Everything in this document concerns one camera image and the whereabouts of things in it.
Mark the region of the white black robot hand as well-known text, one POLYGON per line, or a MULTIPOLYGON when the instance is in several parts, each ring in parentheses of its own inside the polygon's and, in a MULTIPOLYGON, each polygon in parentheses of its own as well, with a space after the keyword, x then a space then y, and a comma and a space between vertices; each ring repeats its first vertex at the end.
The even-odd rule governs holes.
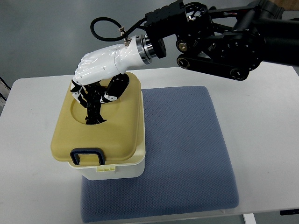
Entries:
POLYGON ((71 81, 71 93, 77 102, 87 107, 85 86, 149 64, 151 58, 146 56, 143 44, 142 36, 133 36, 128 46, 116 44, 84 55, 71 81))

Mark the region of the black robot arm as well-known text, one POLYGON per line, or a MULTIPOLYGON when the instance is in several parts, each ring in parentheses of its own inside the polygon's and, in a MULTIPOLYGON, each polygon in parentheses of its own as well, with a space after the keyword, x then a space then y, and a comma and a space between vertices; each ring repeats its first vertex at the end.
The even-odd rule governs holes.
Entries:
POLYGON ((268 0, 226 9, 178 0, 147 13, 143 30, 157 57, 175 35, 181 68, 242 81, 263 61, 299 64, 299 22, 283 20, 283 11, 268 0))

